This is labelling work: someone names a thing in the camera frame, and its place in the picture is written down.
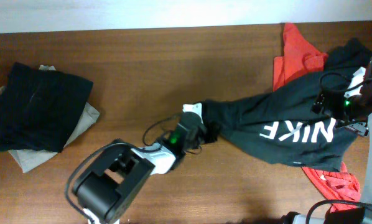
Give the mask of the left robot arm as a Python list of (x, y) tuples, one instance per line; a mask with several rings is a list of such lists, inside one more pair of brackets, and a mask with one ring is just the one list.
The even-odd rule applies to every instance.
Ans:
[(188, 111), (179, 118), (175, 129), (148, 146), (115, 139), (90, 154), (67, 180), (70, 206), (89, 223), (118, 223), (150, 176), (176, 169), (203, 142), (201, 115)]

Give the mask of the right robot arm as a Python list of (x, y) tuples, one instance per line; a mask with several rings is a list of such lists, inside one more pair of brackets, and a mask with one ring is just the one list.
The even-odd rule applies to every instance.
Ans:
[[(354, 96), (353, 100), (362, 107), (360, 111), (368, 115), (368, 129), (370, 136), (370, 148), (368, 154), (368, 164), (366, 169), (365, 186), (361, 195), (360, 202), (346, 200), (323, 200), (314, 204), (308, 214), (301, 215), (296, 212), (289, 212), (284, 215), (280, 222), (291, 224), (303, 223), (333, 223), (333, 224), (353, 224), (353, 223), (372, 223), (372, 90), (361, 90), (361, 94)], [(312, 214), (316, 208), (325, 204), (349, 204), (356, 208), (340, 212), (329, 213), (325, 218), (313, 218)]]

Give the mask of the dark green Nike t-shirt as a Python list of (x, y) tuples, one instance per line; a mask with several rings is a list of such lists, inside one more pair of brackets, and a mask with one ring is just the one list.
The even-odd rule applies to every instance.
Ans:
[(308, 73), (272, 93), (236, 101), (205, 100), (203, 122), (214, 137), (269, 164), (338, 172), (357, 135), (311, 111), (322, 76)]

